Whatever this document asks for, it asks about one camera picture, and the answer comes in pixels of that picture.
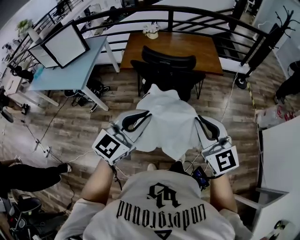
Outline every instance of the black triangle print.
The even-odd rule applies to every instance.
[[[162,240],[166,240],[166,239],[170,236],[172,230],[160,230],[160,231],[154,231],[154,232],[155,232],[155,233],[157,234],[157,236],[160,237]]]

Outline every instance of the brown tabletop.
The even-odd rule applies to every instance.
[[[133,68],[131,60],[142,60],[143,46],[171,56],[195,55],[194,70],[207,74],[223,75],[223,70],[214,42],[210,37],[187,33],[158,32],[157,39],[150,39],[142,33],[131,33],[120,68]]]

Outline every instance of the vase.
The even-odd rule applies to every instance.
[[[27,29],[27,32],[32,41],[34,41],[35,43],[39,43],[41,41],[41,38],[39,37],[38,33],[34,31],[31,27]]]
[[[156,39],[158,38],[158,32],[155,33],[147,32],[147,37],[150,39]]]

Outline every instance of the white cloth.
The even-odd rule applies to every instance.
[[[166,170],[141,172],[130,177],[120,199],[107,206],[77,201],[55,240],[75,235],[83,235],[83,240],[246,239],[235,231],[237,222],[242,224],[236,213],[223,210],[222,216],[200,196],[190,176]]]
[[[177,91],[164,92],[152,84],[136,108],[152,114],[149,125],[136,142],[137,150],[150,152],[162,148],[165,154],[178,160],[188,149],[200,146],[195,127],[197,113],[180,100]]]

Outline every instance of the white t-shirt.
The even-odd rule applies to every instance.
[[[239,215],[219,213],[200,196],[192,177],[166,170],[141,172],[130,177],[120,198],[107,206],[78,200],[55,240],[77,235],[84,240],[247,239],[237,235],[245,228]]]

